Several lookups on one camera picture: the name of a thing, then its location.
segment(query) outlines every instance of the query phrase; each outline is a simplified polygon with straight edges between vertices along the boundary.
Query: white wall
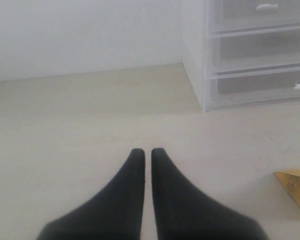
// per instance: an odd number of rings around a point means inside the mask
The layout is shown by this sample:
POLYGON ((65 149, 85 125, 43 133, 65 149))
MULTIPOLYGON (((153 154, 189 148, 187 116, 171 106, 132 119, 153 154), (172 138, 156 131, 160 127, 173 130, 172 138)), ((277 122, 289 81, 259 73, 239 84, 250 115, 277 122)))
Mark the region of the white wall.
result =
POLYGON ((0 81, 180 62, 180 0, 0 0, 0 81))

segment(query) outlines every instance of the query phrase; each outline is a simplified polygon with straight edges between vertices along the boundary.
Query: floor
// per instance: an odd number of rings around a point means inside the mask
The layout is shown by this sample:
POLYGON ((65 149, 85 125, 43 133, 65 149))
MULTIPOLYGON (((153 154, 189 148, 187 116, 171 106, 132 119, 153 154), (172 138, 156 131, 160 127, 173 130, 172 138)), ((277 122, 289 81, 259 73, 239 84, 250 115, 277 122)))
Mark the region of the floor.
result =
POLYGON ((273 172, 300 168, 300 102, 202 113, 181 64, 0 82, 0 240, 33 240, 146 151, 142 239, 156 239, 150 151, 272 240, 300 240, 273 172))

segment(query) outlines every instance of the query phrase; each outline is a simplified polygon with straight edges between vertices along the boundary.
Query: wooden block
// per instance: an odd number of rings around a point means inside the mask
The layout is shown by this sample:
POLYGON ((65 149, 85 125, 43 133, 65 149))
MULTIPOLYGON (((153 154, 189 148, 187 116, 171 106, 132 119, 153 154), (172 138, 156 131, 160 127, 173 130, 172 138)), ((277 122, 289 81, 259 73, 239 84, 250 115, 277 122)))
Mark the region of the wooden block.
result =
POLYGON ((300 169, 277 171, 274 174, 288 194, 300 207, 300 169))

